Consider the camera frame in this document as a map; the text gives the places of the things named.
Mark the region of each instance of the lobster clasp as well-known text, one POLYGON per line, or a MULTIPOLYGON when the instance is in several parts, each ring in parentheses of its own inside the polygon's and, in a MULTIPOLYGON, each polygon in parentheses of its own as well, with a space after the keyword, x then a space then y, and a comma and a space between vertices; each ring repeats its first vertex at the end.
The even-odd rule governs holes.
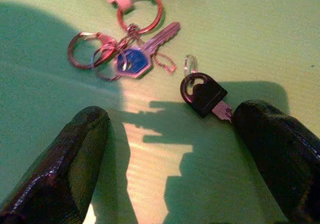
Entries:
POLYGON ((68 49, 67 49, 68 59, 76 68, 80 68, 83 70, 87 70, 87 69, 91 68, 90 64, 81 64, 73 57, 74 48, 75 48, 75 45, 76 45, 78 39, 83 39, 85 41, 99 40, 101 42, 101 46, 114 47, 114 48, 104 49, 101 52, 100 57, 94 62, 94 67, 99 66, 101 63, 103 63, 104 61, 109 59, 114 54, 114 52, 116 50, 117 42, 112 36, 109 36, 109 35, 104 34, 102 32, 96 32, 96 33, 79 32, 70 41, 68 49))

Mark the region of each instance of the keychain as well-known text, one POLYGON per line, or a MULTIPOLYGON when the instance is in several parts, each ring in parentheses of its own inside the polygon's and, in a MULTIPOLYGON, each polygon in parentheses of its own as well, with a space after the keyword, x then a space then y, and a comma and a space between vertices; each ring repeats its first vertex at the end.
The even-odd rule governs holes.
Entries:
POLYGON ((177 68, 176 64, 168 56, 157 53, 156 50, 159 45, 163 44, 165 41, 168 41, 179 31, 180 24, 178 22, 171 23, 146 43, 144 43, 140 38, 142 34, 148 33, 153 30, 160 22, 163 13, 161 0, 154 0, 157 4, 157 15, 154 21, 149 26, 141 29, 135 24, 130 24, 129 26, 127 26, 123 20, 124 12, 132 7, 131 0, 108 1, 110 3, 117 3, 118 23, 126 31, 126 36, 122 38, 119 43, 117 43, 113 37, 104 33, 80 32, 71 40, 68 46, 67 54, 69 61, 77 68, 83 70, 93 69, 95 74, 104 81, 114 81, 118 80, 120 77, 141 77, 142 74, 146 73, 151 68, 151 57, 157 65, 163 67, 167 72, 174 72, 177 68), (73 57, 75 45, 80 38, 84 40, 98 39, 101 42, 101 46, 93 54, 90 64, 80 64, 73 57), (138 46, 130 47, 130 44, 134 41, 137 42, 138 46), (100 57, 96 61, 94 61, 96 55, 99 53, 100 57), (114 55, 116 55, 116 58, 114 60, 116 75, 112 77, 106 77, 98 71, 97 67, 103 62, 106 62, 107 60, 112 58, 114 55), (171 66, 162 64, 160 61, 158 61, 156 55, 167 59, 171 63, 171 66))

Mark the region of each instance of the black key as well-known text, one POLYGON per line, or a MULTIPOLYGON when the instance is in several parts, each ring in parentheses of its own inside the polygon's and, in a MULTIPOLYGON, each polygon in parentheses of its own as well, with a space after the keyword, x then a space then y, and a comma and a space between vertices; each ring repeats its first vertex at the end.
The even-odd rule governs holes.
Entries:
POLYGON ((181 82, 180 92, 185 102, 202 118, 213 112, 221 120, 231 122, 232 109, 223 101, 228 92, 207 74, 195 72, 187 75, 181 82), (203 83, 194 85, 192 94, 188 94, 188 84, 196 79, 203 80, 203 83))

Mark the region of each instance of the house key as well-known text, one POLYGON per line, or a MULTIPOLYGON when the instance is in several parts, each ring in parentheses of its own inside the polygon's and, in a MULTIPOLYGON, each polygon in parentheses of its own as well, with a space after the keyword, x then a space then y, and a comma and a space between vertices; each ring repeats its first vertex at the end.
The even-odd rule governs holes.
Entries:
POLYGON ((115 72, 118 76, 138 78, 152 66, 151 56, 155 54, 158 46, 174 37, 180 30, 179 22, 172 22, 165 29, 151 38, 142 46, 132 46, 123 51, 126 65, 122 55, 114 59, 115 72))

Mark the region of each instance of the blue key head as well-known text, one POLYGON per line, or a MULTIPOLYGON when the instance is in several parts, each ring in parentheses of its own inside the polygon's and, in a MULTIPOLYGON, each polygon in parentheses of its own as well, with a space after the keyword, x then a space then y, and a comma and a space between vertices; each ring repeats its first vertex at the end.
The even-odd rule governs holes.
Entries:
POLYGON ((124 69, 124 57, 118 54, 115 57, 115 72, 118 76, 138 78, 145 73, 152 65, 149 56, 146 56, 139 47, 130 47, 123 51, 127 67, 124 69))

